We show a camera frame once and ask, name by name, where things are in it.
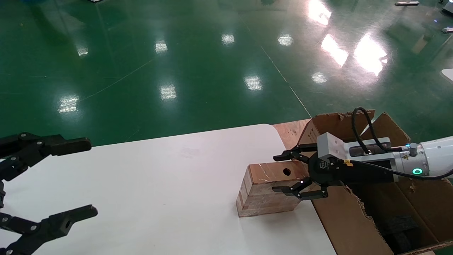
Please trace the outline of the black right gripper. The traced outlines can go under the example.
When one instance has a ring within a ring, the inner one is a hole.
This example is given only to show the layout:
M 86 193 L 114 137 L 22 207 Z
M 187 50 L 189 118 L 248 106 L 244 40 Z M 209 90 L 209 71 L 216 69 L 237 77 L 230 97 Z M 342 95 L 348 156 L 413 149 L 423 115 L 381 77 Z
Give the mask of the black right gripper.
M 299 180 L 291 187 L 272 187 L 273 192 L 283 193 L 288 197 L 295 197 L 300 201 L 327 198 L 327 187 L 347 185 L 368 185 L 377 183 L 392 183 L 395 177 L 392 173 L 380 169 L 377 165 L 365 166 L 358 163 L 344 163 L 337 158 L 328 158 L 326 161 L 317 154 L 310 158 L 302 152 L 317 152 L 317 144 L 298 144 L 292 149 L 285 150 L 281 155 L 274 155 L 276 162 L 296 160 L 308 164 L 309 176 Z M 318 184 L 320 190 L 302 192 L 311 184 Z

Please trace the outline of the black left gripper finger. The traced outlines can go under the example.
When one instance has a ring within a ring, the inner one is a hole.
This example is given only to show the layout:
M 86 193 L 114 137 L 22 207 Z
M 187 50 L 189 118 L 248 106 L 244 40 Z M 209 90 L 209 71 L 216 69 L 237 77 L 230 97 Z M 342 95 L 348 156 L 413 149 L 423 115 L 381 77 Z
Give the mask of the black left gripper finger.
M 11 181 L 49 155 L 70 155 L 89 151 L 88 138 L 66 140 L 62 135 L 37 136 L 23 132 L 0 139 L 1 181 Z
M 20 234 L 21 237 L 8 247 L 1 248 L 0 253 L 2 255 L 32 255 L 45 243 L 67 236 L 73 224 L 97 215 L 98 210 L 93 205 L 54 214 L 40 222 L 1 213 L 1 229 Z

